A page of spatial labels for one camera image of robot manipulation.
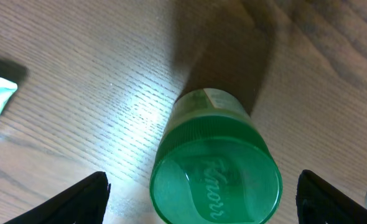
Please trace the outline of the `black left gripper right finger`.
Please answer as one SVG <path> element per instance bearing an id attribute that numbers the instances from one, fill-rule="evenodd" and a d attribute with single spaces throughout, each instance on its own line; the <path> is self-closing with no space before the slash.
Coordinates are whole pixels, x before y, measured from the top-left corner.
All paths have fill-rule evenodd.
<path id="1" fill-rule="evenodd" d="M 311 170 L 303 170 L 297 184 L 299 224 L 367 224 L 367 209 Z"/>

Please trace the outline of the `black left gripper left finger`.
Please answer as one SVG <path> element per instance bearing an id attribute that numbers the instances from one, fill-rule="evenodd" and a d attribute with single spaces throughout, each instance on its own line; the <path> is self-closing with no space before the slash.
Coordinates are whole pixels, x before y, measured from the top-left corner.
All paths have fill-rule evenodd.
<path id="1" fill-rule="evenodd" d="M 110 195 L 105 172 L 94 172 L 6 224 L 102 224 Z"/>

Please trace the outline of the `green-lid Knorr seasoning jar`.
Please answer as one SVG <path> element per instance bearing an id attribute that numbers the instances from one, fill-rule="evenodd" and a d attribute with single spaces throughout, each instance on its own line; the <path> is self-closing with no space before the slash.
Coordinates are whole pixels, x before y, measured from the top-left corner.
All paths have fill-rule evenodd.
<path id="1" fill-rule="evenodd" d="M 175 102 L 149 190 L 166 223 L 266 223 L 282 177 L 242 104 L 204 88 Z"/>

